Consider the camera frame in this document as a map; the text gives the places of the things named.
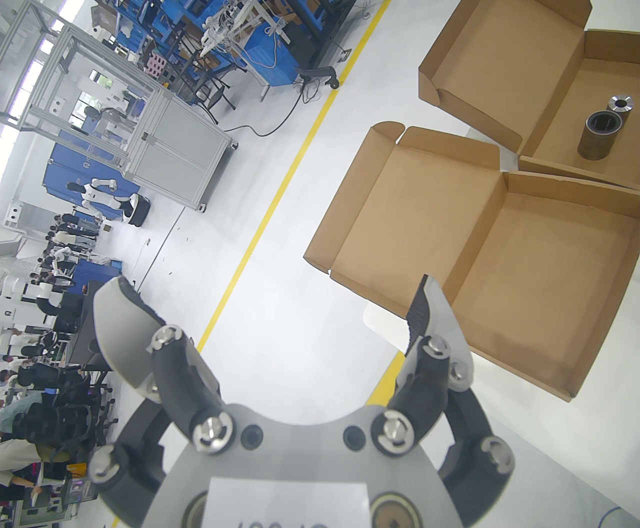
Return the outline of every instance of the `humanoid robot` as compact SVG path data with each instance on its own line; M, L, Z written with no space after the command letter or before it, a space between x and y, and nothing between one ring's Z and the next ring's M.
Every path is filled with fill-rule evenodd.
M94 204L102 204L122 211L122 221L140 227L147 217L151 202L142 195L133 193L131 196L114 196L99 189L100 186L106 186L111 192L118 189L116 180L99 180L94 178L90 184L80 185L76 182L67 183L67 189L80 193L83 201L82 206L91 211L94 216L101 217L102 213L96 209Z
M407 315L406 361L388 405L314 426L225 403L193 342L122 276L98 290L93 317L103 357L145 398L89 464L102 500L131 528L467 528L513 473L432 276ZM437 470L419 443L442 414L454 444ZM159 441L171 422L188 444L166 475Z

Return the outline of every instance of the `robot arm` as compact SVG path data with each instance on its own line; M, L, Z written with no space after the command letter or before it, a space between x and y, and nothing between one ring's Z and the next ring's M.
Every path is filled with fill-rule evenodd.
M49 298L51 297L51 293L53 292L53 284L48 282L40 283L40 293L36 297L36 304L38 308L48 316L57 316L60 314L60 308L52 305L49 302Z
M83 200L82 206L91 213L92 216L102 218L102 213L96 209L89 200Z
M406 364L388 406L318 426L289 426L225 403L193 343L165 325L123 277L96 293L94 318L104 358L145 397L89 467L103 500L132 528L205 526L214 478L361 482L373 526L396 519L399 526L466 528L493 506L513 473L513 453L493 435L469 388L473 365L464 336L429 276L407 317ZM436 471L418 444L443 413L455 444ZM157 441L170 422L189 444L165 475ZM402 524L407 518L415 522Z
M108 187L110 191L115 191L118 189L118 182L116 180L99 180L98 178L93 178L93 180L91 180L92 187L97 188L102 185Z

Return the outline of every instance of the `open cardboard box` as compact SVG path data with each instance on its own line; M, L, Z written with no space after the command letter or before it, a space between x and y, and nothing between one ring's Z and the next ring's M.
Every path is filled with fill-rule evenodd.
M640 115L611 153L577 147L613 95L640 106L640 33L584 31L589 0L461 0L419 69L420 98L520 156L520 168L640 189Z
M496 145L385 122L305 259L401 317L434 275L474 352L568 401L626 291L639 219L638 191L502 174Z

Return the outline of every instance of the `window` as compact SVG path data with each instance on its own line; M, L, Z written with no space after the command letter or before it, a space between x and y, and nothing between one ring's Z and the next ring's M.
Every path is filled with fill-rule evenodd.
M100 86L107 88L108 90L110 90L111 87L113 86L113 81L106 75L101 74L99 71L92 70L91 74L89 75L89 78L94 83L98 83Z
M33 85L41 71L42 63L33 61L9 109L9 114L15 117L22 115L24 108L27 106L29 95L31 95L31 91L33 90ZM6 164L9 162L9 156L11 156L11 151L13 150L13 144L17 138L18 131L16 129L8 126L2 127L2 131L0 132L0 174L4 173Z
M76 101L76 106L74 106L74 110L71 113L71 117L69 118L69 122L72 125L75 125L78 128L82 128L84 124L84 120L86 119L86 115L84 113L84 109L87 106L93 106L96 110L102 109L102 101L93 95L89 95L86 92L82 92L78 100Z
M73 22L74 18L78 14L78 11L80 10L80 7L82 7L83 3L84 3L84 0L67 0L65 4L62 6L62 9L60 10L60 16L65 20L68 20L69 22ZM51 28L55 31L60 31L62 27L63 27L63 24L59 20L56 20L51 26ZM40 49L47 55L51 53L52 48L53 48L53 44L46 39L42 42L40 46ZM24 105L26 104L27 99L29 98L28 96L33 90L33 83L35 82L35 79L38 78L40 71L42 71L42 64L37 61L32 62L31 67L29 68L29 73L27 74L27 77L25 78L22 86L20 87L20 92L18 94L18 97L15 99L14 104L11 107L10 113L12 115L15 116L16 115L15 113L17 113L18 115L22 114L22 111L24 110ZM13 144L15 143L15 140L17 139L17 137L18 137L18 131L16 129L5 126L5 125L0 125L0 178L4 175L4 169L6 168L6 164L9 161L9 156L11 156L11 151L13 150Z

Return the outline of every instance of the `epoxy floor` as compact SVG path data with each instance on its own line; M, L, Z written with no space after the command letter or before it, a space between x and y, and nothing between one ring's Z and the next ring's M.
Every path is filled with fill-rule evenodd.
M634 22L634 17L615 15L613 2L593 3L592 19L599 27L638 30L640 13ZM339 38L343 47L357 46L380 4L372 3L367 20L353 10ZM396 350L362 321L366 301L312 268L302 255L370 126L393 120L466 135L467 125L417 97L417 67L456 4L392 0L353 65L202 351L226 401L290 423L337 419L366 402L393 359ZM234 72L225 80L237 110L231 112L224 101L214 106L223 128L250 124L265 133L282 121L298 96L291 86L272 88L260 103L260 86L249 75ZM101 237L97 250L122 259L125 276L136 281L143 299L196 343L329 92L321 85L317 100L300 102L267 138L248 129L232 132L239 148L204 213L149 193L152 208L141 229L118 225ZM110 378L118 400L117 434L140 397L122 387L117 376ZM514 447L518 471L478 526L595 527L615 505L500 424L494 427ZM425 442L436 466L450 442L441 424ZM170 428L163 443L168 470L186 441ZM112 522L113 515L95 501L83 504L76 525L99 528ZM622 511L606 526L637 528L640 522Z

